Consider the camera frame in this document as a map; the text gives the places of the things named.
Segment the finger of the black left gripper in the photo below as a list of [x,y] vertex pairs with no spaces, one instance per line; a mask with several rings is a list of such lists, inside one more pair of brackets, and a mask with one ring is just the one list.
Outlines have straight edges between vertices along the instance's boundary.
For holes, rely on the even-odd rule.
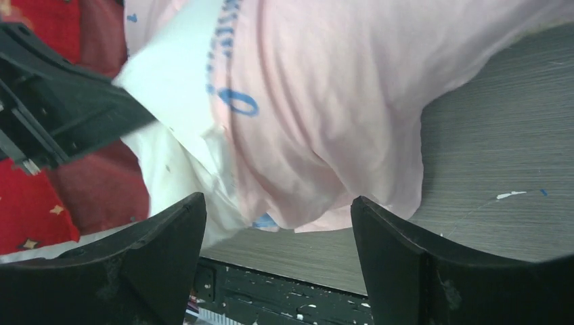
[[78,160],[155,118],[110,78],[1,23],[1,159],[26,173]]

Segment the pink pillowcase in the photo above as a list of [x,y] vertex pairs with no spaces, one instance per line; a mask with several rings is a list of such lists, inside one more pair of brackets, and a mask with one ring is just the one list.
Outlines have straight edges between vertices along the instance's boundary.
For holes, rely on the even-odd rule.
[[206,65],[211,112],[247,227],[350,225],[365,196],[420,205],[420,116],[572,1],[220,1]]

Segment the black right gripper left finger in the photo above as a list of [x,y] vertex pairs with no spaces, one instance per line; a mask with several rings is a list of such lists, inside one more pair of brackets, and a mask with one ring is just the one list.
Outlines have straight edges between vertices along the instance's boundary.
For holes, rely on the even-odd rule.
[[1,266],[2,324],[182,324],[206,225],[201,193],[53,259]]

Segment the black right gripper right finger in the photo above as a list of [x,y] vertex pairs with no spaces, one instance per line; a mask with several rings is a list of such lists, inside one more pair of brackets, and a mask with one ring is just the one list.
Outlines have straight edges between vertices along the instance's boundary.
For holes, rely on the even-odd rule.
[[375,324],[572,324],[573,257],[532,263],[478,251],[364,197],[353,232]]

